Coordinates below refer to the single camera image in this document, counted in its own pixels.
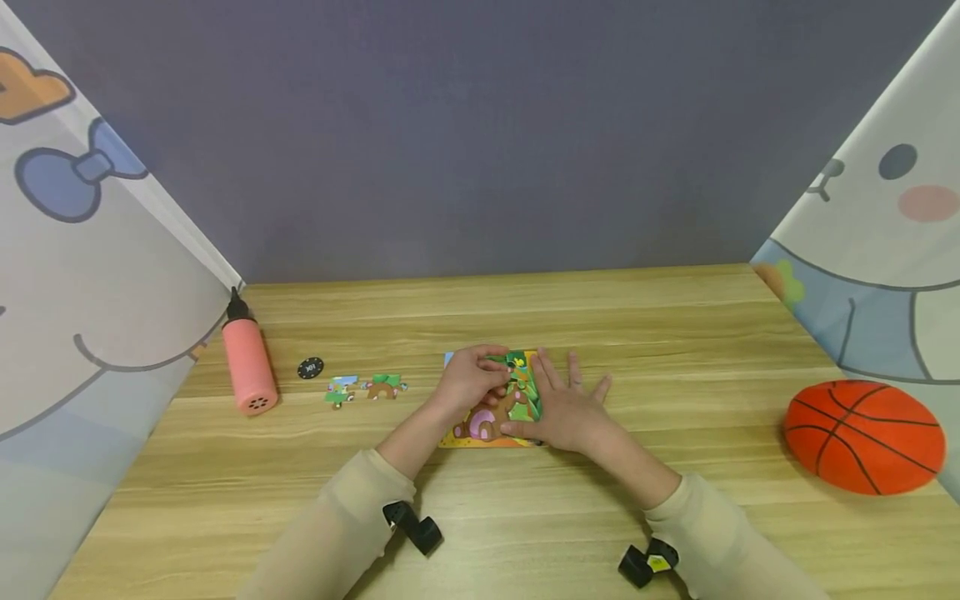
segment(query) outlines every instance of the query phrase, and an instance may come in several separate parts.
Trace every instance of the wooden table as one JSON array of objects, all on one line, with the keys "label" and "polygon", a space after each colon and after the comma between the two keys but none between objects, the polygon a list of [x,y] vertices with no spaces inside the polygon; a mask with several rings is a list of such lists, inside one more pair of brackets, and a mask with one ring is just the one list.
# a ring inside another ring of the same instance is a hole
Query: wooden table
[{"label": "wooden table", "polygon": [[[427,396],[444,351],[481,341],[576,348],[588,383],[612,372],[613,416],[729,494],[835,600],[960,594],[960,511],[937,484],[861,497],[787,457],[778,425],[790,397],[840,372],[745,265],[252,286],[246,298],[282,404],[241,416],[214,341],[54,598],[232,597],[340,465]],[[322,376],[299,379],[313,355]],[[374,372],[400,372],[410,389],[340,411],[323,402],[329,377]],[[394,537],[356,597],[684,597],[669,578],[640,594],[616,572],[628,544],[645,547],[642,520],[583,458],[438,450],[417,484],[444,544],[426,560]]]}]

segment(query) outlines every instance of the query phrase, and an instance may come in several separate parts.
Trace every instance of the sleeve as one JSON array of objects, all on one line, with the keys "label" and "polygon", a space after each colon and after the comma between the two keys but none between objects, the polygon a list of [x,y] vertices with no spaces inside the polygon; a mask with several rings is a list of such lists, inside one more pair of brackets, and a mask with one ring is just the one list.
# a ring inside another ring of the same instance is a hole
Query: sleeve
[{"label": "sleeve", "polygon": [[238,600],[343,598],[393,534],[383,507],[415,492],[376,450],[358,453],[260,559]]},{"label": "sleeve", "polygon": [[746,515],[699,475],[685,475],[646,513],[654,537],[677,550],[676,571],[701,600],[829,600],[764,538]]}]

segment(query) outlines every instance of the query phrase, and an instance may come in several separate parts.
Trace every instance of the black round token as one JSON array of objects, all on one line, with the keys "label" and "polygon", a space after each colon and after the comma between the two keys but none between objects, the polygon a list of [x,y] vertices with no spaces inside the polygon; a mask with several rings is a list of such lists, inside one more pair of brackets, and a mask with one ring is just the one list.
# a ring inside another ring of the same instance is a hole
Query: black round token
[{"label": "black round token", "polygon": [[313,379],[324,370],[324,361],[319,356],[311,356],[297,367],[297,375],[301,379]]}]

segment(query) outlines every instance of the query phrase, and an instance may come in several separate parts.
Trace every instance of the pink cheek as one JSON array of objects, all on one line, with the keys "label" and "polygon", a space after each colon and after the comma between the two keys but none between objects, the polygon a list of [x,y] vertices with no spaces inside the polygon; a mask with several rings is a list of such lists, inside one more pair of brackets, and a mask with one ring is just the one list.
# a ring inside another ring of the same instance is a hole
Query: pink cheek
[{"label": "pink cheek", "polygon": [[900,195],[900,212],[919,223],[945,221],[960,210],[960,196],[942,185],[915,185]]}]

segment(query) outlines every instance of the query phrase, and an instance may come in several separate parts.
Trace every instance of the gray wall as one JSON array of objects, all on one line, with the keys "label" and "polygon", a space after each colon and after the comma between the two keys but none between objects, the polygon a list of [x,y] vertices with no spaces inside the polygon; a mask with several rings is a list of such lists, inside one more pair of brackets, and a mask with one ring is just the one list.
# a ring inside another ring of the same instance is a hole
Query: gray wall
[{"label": "gray wall", "polygon": [[7,0],[251,282],[747,260],[949,0]]}]

